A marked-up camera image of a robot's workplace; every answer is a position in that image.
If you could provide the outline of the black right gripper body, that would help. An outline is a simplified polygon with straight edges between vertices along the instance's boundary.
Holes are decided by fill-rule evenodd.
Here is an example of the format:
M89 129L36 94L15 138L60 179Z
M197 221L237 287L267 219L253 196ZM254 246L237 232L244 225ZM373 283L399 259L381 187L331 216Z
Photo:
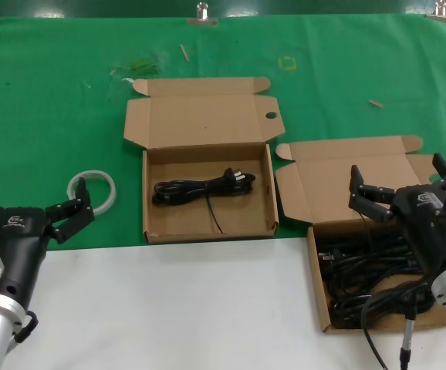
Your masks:
M446 271L446 190L434 184L402 187L390 210L424 276Z

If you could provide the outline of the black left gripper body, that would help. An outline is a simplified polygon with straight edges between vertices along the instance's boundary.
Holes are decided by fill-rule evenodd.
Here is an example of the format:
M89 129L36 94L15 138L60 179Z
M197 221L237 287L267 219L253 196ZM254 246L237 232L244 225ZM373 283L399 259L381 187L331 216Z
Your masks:
M37 207L0 207L0 294L29 307L46 256L50 220Z

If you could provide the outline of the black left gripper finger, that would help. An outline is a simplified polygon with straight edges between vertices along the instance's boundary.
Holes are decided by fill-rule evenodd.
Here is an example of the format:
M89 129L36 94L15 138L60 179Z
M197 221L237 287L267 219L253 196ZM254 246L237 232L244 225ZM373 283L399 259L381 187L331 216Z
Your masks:
M49 236L58 244L78 234L95 220L90 194L84 178L79 178L76 197L45 209L49 218Z

